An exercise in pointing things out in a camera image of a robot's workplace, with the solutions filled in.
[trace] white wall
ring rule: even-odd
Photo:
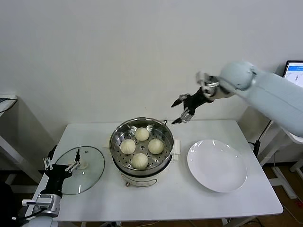
[[[215,75],[229,61],[248,60],[274,71],[301,59],[302,7],[297,0],[1,1],[0,93],[21,103],[18,123],[0,125],[17,125],[16,146],[38,163],[70,122],[174,119],[181,108],[170,105],[196,92],[200,69]],[[195,119],[238,120],[245,109],[232,97],[200,107]]]

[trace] steamed bun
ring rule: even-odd
[[[136,169],[145,169],[148,165],[147,156],[143,153],[135,154],[132,159],[132,165]]]
[[[163,149],[164,145],[161,140],[152,140],[148,143],[148,150],[154,155],[161,153]]]
[[[146,128],[138,128],[134,133],[134,136],[139,141],[146,141],[150,136],[150,133],[147,131]]]
[[[134,150],[136,150],[136,144],[131,139],[124,140],[121,143],[120,149],[123,154],[129,155],[129,154],[132,154],[134,152]]]

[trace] cable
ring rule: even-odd
[[[284,206],[283,204],[282,204],[282,206],[287,210],[287,212],[296,220],[296,222],[298,222],[299,224],[303,224],[303,222],[301,222],[301,221],[298,221],[296,218],[295,218],[295,216],[292,214],[292,212],[290,212],[287,208],[286,208],[286,206]]]
[[[189,220],[189,223],[193,226],[193,227],[197,227],[192,220]]]
[[[14,104],[13,105],[11,105],[9,108],[7,108],[6,110],[3,110],[3,111],[0,111],[0,113],[3,113],[3,112],[5,112],[5,111],[7,111],[7,110],[9,110],[9,109],[11,109],[11,108],[13,108],[13,106],[16,104],[16,102],[18,101],[17,99],[11,99],[11,98],[2,98],[1,100],[0,100],[0,103],[2,103],[2,102],[4,102],[4,101],[6,101],[6,100],[16,100],[15,102],[14,102]]]
[[[260,227],[265,227],[265,226],[261,223],[261,221],[259,220],[259,218],[256,218],[256,219],[257,219],[257,221],[249,221],[249,222],[245,223],[245,225],[249,225],[249,224],[251,224],[251,223],[257,223],[257,224],[260,225]]]
[[[42,209],[39,210],[38,212],[33,213],[33,214],[31,214],[31,215],[28,215],[28,216],[25,216],[25,217],[16,218],[16,221],[24,220],[24,219],[27,219],[27,218],[31,218],[31,217],[33,217],[33,216],[36,216],[37,214],[42,213],[44,210],[46,210],[46,208],[42,208]]]
[[[275,167],[275,170],[276,170],[276,153],[274,154],[274,167]],[[277,173],[287,182],[287,179],[282,175],[282,174],[280,174],[278,171],[277,171]],[[288,186],[287,184],[286,184],[286,186],[291,190],[291,191],[293,191],[293,189],[290,187],[290,186]],[[301,203],[303,203],[302,202],[302,200],[300,199],[300,197],[293,191],[293,193],[295,194],[295,196],[298,198],[298,200],[301,202]],[[295,216],[292,214],[292,212],[290,212],[289,211],[289,209],[285,206],[285,205],[283,205],[282,204],[282,206],[286,209],[286,211],[296,220],[296,222],[298,222],[299,224],[303,224],[303,222],[301,222],[301,221],[298,221],[298,219],[296,219],[295,218]]]
[[[260,224],[261,227],[265,227],[265,226],[261,223],[261,221],[259,220],[259,218],[256,218],[256,220],[258,221],[258,223]]]
[[[263,134],[265,133],[267,127],[271,124],[271,120],[269,120],[268,124],[266,125],[265,129],[263,130],[263,132],[261,133],[261,135],[259,136],[258,141],[261,139],[261,137],[263,136]]]
[[[160,222],[160,221],[156,221],[156,222],[151,223],[151,224],[146,224],[146,225],[141,225],[141,226],[136,226],[136,227],[151,226],[151,225],[157,224],[158,222]]]
[[[267,123],[265,129],[262,131],[261,135],[259,136],[259,138],[254,142],[248,142],[249,144],[254,146],[253,152],[255,154],[256,157],[258,157],[259,154],[259,150],[260,150],[260,146],[261,146],[261,142],[260,139],[263,136],[263,134],[266,132],[266,130],[269,128],[270,124],[272,123],[272,120],[269,120],[269,122]]]

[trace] floor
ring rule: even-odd
[[[297,173],[291,173],[287,165],[279,166],[284,176],[287,178],[288,182],[292,186],[295,193],[303,198],[303,181],[300,179]],[[268,178],[274,178],[275,175],[271,168],[266,166],[263,167],[265,174]],[[0,181],[5,181],[8,177],[7,172],[0,171]],[[26,174],[18,173],[15,178],[13,185],[35,185]],[[278,198],[281,203],[286,206],[294,215],[303,221],[303,204],[299,202],[298,199],[291,200],[288,198],[284,189],[281,186],[274,187]],[[23,199],[31,199],[33,194],[16,194],[16,205],[21,208],[21,202]],[[284,212],[280,215],[274,216],[262,216],[259,217],[260,222],[264,227],[301,227],[303,225],[297,223],[294,218],[284,209]],[[140,225],[153,224],[155,222],[124,222],[124,227],[138,227]],[[81,226],[81,223],[74,223],[77,226]],[[101,223],[87,223],[87,227],[99,227]],[[192,220],[190,221],[160,221],[152,225],[152,227],[221,227],[222,222],[220,219],[215,220]],[[244,227],[259,227],[261,226],[254,219],[252,222],[243,225]]]

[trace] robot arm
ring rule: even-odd
[[[36,200],[23,200],[22,205],[35,205],[33,214],[36,218],[31,219],[23,227],[58,227],[58,222],[53,221],[53,218],[59,215],[60,200],[63,196],[62,187],[66,178],[72,176],[74,169],[81,165],[80,163],[80,148],[76,153],[75,161],[71,165],[52,164],[52,158],[56,146],[50,152],[47,158],[43,158],[45,165],[45,174],[48,176],[48,181],[44,190],[40,192]],[[16,218],[22,224],[22,220],[28,217]]]
[[[219,76],[197,73],[197,82],[201,86],[197,93],[181,95],[172,105],[184,105],[183,114],[173,123],[189,121],[203,103],[236,94],[290,133],[303,137],[302,87],[244,61],[226,65]]]

